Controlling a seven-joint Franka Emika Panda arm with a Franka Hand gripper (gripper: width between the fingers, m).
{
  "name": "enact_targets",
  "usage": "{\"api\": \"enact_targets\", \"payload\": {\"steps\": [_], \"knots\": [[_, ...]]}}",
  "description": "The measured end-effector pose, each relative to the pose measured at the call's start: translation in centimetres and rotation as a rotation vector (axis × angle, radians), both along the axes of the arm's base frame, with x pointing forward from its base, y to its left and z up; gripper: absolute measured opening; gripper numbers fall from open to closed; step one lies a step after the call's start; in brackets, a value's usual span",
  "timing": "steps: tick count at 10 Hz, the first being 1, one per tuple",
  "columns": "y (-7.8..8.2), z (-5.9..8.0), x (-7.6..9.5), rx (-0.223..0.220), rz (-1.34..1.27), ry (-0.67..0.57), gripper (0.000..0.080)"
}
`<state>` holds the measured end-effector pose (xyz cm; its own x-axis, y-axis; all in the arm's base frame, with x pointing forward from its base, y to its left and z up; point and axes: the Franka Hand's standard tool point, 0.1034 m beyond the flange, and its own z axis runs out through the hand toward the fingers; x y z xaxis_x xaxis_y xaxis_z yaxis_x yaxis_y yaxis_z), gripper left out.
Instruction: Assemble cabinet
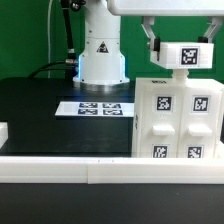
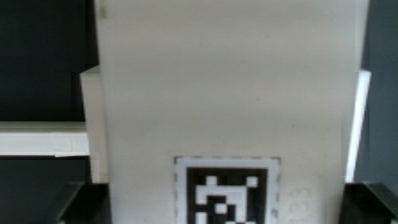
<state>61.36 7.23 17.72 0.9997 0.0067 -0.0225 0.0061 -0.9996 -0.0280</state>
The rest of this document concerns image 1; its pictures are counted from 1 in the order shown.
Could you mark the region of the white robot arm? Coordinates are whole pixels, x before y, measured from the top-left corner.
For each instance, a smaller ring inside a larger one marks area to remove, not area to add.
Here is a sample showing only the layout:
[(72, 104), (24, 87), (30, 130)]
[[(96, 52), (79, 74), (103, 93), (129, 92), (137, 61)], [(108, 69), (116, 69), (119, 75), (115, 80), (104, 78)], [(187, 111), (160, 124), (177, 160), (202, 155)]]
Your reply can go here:
[[(60, 0), (73, 83), (90, 89), (125, 85), (125, 57), (120, 52), (123, 16), (140, 16), (149, 38), (150, 61), (176, 72), (212, 66), (212, 39), (224, 22), (224, 0)], [(85, 49), (75, 53), (69, 12), (85, 10)], [(195, 42), (163, 42), (153, 33), (157, 16), (207, 16), (209, 28)]]

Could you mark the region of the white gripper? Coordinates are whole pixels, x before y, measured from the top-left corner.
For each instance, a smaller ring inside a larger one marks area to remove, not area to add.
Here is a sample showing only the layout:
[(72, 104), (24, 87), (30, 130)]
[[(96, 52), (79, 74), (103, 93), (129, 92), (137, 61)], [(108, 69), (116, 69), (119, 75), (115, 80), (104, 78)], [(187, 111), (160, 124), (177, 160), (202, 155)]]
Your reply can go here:
[(224, 22), (224, 0), (108, 0), (107, 7), (113, 15), (143, 16), (148, 49), (156, 52), (161, 40), (153, 32), (153, 16), (214, 16), (207, 18), (208, 29), (199, 43), (211, 43)]

